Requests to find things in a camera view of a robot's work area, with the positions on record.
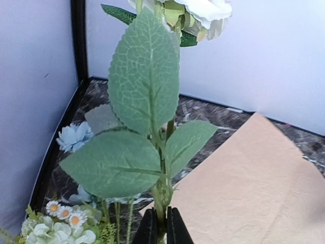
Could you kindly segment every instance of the light blue flower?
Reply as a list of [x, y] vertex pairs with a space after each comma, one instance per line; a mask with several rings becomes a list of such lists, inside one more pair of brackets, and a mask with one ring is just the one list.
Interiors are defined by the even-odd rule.
[[84, 144], [93, 138], [93, 132], [87, 122], [82, 122], [80, 125], [70, 124], [62, 128], [59, 132], [59, 137], [56, 142], [60, 145], [60, 150], [65, 153], [72, 150], [74, 153]]
[[78, 185], [78, 194], [72, 194], [68, 202], [72, 205], [81, 205], [83, 202], [90, 203], [92, 202], [92, 196], [81, 185]]

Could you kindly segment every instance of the white wall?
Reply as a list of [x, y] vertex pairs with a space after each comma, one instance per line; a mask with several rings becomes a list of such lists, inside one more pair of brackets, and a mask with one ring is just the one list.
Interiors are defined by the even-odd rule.
[[18, 232], [77, 87], [68, 0], [0, 0], [0, 227]]
[[[107, 77], [126, 25], [87, 2], [90, 75]], [[325, 134], [325, 1], [234, 0], [219, 39], [181, 50], [181, 92]]]

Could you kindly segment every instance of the black edge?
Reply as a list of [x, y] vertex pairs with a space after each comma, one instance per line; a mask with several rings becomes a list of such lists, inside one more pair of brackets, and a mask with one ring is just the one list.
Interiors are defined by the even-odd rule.
[[55, 134], [52, 137], [52, 141], [45, 154], [29, 203], [34, 211], [42, 210], [46, 190], [51, 179], [51, 174], [58, 158], [58, 154], [60, 152], [59, 145], [55, 141], [55, 139], [58, 137], [58, 132], [61, 131], [63, 127], [70, 125], [72, 122], [72, 119], [78, 110], [80, 102], [85, 92], [87, 91], [89, 84], [90, 81], [81, 82], [76, 92], [74, 93], [59, 125], [57, 126]]
[[88, 81], [86, 1], [71, 0], [71, 24], [79, 84]]

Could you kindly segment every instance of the beige paper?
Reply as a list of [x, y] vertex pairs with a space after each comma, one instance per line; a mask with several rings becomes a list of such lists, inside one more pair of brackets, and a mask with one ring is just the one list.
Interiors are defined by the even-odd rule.
[[259, 114], [180, 181], [171, 206], [195, 244], [325, 243], [325, 180]]

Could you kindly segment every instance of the marble surface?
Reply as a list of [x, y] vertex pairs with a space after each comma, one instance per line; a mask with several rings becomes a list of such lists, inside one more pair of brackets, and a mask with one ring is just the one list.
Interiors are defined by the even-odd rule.
[[[82, 102], [79, 106], [77, 113], [74, 116], [73, 123], [79, 124], [85, 121], [84, 114], [89, 110], [108, 103], [107, 95], [107, 82], [105, 81], [92, 81]], [[191, 160], [188, 166], [179, 173], [174, 179], [173, 183], [178, 182], [181, 178], [190, 173], [198, 164], [211, 155], [220, 145], [222, 145], [229, 137], [231, 137], [249, 118], [251, 114], [238, 113], [228, 110], [226, 107], [218, 106], [215, 104], [203, 102], [196, 99], [180, 96], [179, 106], [176, 112], [177, 125], [181, 125], [189, 120], [200, 119], [209, 121], [210, 123], [219, 126], [219, 130], [208, 141], [204, 148]], [[297, 147], [303, 152], [304, 157], [313, 163], [320, 173], [325, 175], [325, 139], [291, 127], [281, 123], [273, 122], [289, 139], [291, 139]], [[50, 183], [47, 187], [46, 197], [43, 201], [43, 206], [54, 195], [59, 197], [59, 200], [64, 204], [72, 194], [77, 193], [78, 185], [66, 175], [58, 165], [63, 158], [69, 155], [67, 153], [60, 153]], [[141, 199], [135, 204], [133, 228], [135, 231], [138, 227], [141, 216], [138, 210], [152, 201], [149, 192], [143, 193]], [[112, 220], [114, 219], [114, 210], [110, 208]], [[123, 205], [121, 208], [121, 223], [122, 235], [125, 234], [125, 225], [127, 223], [128, 207]]]

